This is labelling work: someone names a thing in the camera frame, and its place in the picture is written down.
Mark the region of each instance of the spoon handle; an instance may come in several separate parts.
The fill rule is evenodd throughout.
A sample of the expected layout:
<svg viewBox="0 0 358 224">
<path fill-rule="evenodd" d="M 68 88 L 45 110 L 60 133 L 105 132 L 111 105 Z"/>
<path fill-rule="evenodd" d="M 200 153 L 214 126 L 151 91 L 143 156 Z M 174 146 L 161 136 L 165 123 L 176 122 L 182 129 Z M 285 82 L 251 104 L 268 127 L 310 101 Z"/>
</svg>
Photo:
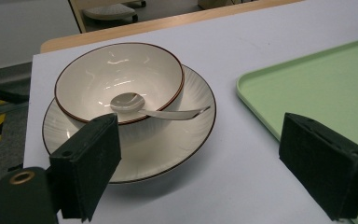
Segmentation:
<svg viewBox="0 0 358 224">
<path fill-rule="evenodd" d="M 141 109 L 138 112 L 158 119 L 186 120 L 186 119 L 195 118 L 196 116 L 202 114 L 209 108 L 211 107 L 206 106 L 201 109 L 187 110 L 187 111 L 149 111 L 149 110 Z"/>
</svg>

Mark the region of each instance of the floor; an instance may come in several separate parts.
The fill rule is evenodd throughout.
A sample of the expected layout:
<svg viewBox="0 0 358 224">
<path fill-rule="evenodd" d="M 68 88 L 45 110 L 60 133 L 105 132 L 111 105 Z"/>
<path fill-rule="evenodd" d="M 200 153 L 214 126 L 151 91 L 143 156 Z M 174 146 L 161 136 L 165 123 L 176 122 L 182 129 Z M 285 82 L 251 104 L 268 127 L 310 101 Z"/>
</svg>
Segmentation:
<svg viewBox="0 0 358 224">
<path fill-rule="evenodd" d="M 146 7 L 139 3 L 127 4 L 133 7 L 139 17 L 138 22 L 185 14 L 201 10 L 197 0 L 146 0 Z M 121 21 L 86 20 L 88 32 L 131 23 L 131 18 Z M 32 64 L 19 64 L 0 69 L 0 90 L 17 94 L 29 94 Z M 22 107 L 6 112 L 0 118 L 0 179 L 8 172 L 22 167 L 23 150 L 28 108 Z"/>
</svg>

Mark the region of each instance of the chair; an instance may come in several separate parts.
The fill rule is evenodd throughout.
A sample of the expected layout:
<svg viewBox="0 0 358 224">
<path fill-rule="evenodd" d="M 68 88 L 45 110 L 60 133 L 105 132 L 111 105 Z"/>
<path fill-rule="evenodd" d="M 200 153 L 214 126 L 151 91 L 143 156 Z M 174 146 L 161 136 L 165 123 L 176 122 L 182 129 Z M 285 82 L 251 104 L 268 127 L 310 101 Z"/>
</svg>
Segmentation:
<svg viewBox="0 0 358 224">
<path fill-rule="evenodd" d="M 129 2 L 141 2 L 142 7 L 146 6 L 146 1 L 143 0 L 69 0 L 81 33 L 86 33 L 85 15 L 103 21 L 119 20 L 126 17 L 132 17 L 132 21 L 138 21 L 138 16 L 132 8 L 121 5 Z"/>
</svg>

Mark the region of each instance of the wooden table edge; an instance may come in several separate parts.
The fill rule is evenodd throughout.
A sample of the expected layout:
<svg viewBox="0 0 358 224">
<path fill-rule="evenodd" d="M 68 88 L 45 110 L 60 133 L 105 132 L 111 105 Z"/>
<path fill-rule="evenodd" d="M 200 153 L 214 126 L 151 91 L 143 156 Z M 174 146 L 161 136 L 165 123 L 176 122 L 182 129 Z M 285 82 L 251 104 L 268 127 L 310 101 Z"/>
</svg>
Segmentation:
<svg viewBox="0 0 358 224">
<path fill-rule="evenodd" d="M 164 28 L 190 24 L 192 22 L 206 21 L 219 17 L 235 15 L 242 12 L 254 11 L 268 7 L 276 7 L 300 1 L 302 0 L 258 0 L 228 7 L 219 7 L 193 13 L 187 13 L 179 16 L 173 16 L 153 21 L 138 22 L 129 25 L 89 32 L 85 34 L 69 35 L 46 41 L 42 44 L 40 52 L 46 53 L 59 49 L 69 49 L 109 39 L 120 38 L 128 35 L 138 35 Z"/>
</svg>

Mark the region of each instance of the bowl rim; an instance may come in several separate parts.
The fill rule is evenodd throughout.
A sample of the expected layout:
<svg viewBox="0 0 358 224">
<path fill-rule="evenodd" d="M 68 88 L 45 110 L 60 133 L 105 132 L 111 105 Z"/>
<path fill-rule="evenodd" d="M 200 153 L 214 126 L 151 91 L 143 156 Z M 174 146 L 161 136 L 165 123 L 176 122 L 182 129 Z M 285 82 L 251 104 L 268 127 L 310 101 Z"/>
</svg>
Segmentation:
<svg viewBox="0 0 358 224">
<path fill-rule="evenodd" d="M 116 44 L 111 44 L 111 45 L 105 45 L 105 46 L 101 46 L 101 47 L 98 47 L 96 49 L 92 49 L 92 50 L 89 50 L 83 54 L 81 54 L 80 56 L 76 57 L 74 60 L 72 60 L 70 63 L 68 63 L 68 65 L 66 65 L 62 71 L 60 72 L 59 76 L 57 77 L 56 79 L 56 82 L 54 84 L 54 98 L 57 102 L 57 106 L 60 108 L 60 110 L 63 111 L 63 113 L 65 113 L 66 115 L 68 115 L 69 117 L 73 118 L 73 119 L 76 119 L 76 120 L 79 120 L 81 122 L 85 122 L 85 123 L 88 123 L 90 120 L 87 120 L 87 119 L 82 119 L 82 118 L 79 118 L 73 114 L 71 114 L 69 111 L 67 111 L 63 105 L 61 105 L 60 101 L 59 101 L 59 97 L 58 97 L 58 94 L 57 94 L 57 85 L 62 77 L 62 74 L 65 72 L 65 70 L 71 66 L 74 62 L 76 62 L 77 60 L 79 60 L 80 58 L 84 57 L 85 55 L 87 54 L 90 54 L 94 51 L 97 51 L 97 50 L 100 50 L 100 49 L 105 49 L 105 48 L 109 48 L 109 47 L 113 47 L 113 46 L 117 46 L 117 45 L 147 45 L 147 46 L 151 46 L 151 47 L 154 47 L 154 48 L 158 48 L 158 49 L 162 49 L 164 50 L 165 52 L 167 52 L 168 54 L 172 55 L 172 57 L 178 62 L 178 64 L 180 65 L 180 69 L 181 69 L 181 74 L 182 74 L 182 78 L 181 78 L 181 83 L 179 85 L 179 88 L 178 90 L 176 91 L 175 95 L 165 104 L 163 105 L 162 107 L 160 107 L 159 109 L 157 109 L 157 111 L 161 111 L 161 110 L 164 110 L 165 108 L 167 108 L 170 104 L 173 103 L 173 101 L 175 101 L 177 99 L 177 97 L 180 95 L 180 93 L 182 92 L 183 90 L 183 87 L 185 85 L 185 71 L 183 69 L 183 65 L 182 63 L 179 61 L 179 59 L 173 54 L 171 53 L 169 50 L 163 48 L 163 47 L 160 47 L 160 46 L 157 46 L 157 45 L 154 45 L 154 44 L 149 44 L 149 43 L 143 43 L 143 42 L 122 42 L 122 43 L 116 43 Z M 149 119 L 151 117 L 145 115 L 145 116 L 141 116 L 140 118 L 137 118 L 137 119 L 129 119 L 129 120 L 124 120 L 124 121 L 121 121 L 118 123 L 118 125 L 127 125 L 127 124 L 133 124 L 133 123 L 136 123 L 136 122 L 139 122 L 141 120 L 144 120 L 144 119 Z"/>
</svg>

